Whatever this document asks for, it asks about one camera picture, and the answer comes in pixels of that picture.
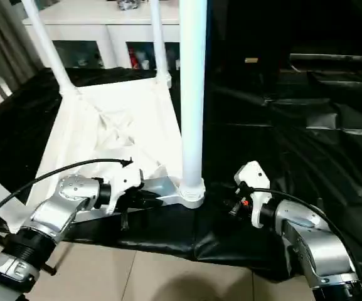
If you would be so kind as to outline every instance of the tiled floor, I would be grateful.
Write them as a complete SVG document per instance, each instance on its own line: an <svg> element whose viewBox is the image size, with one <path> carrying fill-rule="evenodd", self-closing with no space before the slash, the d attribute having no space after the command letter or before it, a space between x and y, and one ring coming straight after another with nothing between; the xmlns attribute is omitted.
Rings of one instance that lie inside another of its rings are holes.
<svg viewBox="0 0 362 301"><path fill-rule="evenodd" d="M309 301L303 277L273 284L246 268L153 253L62 243L30 301Z"/></svg>

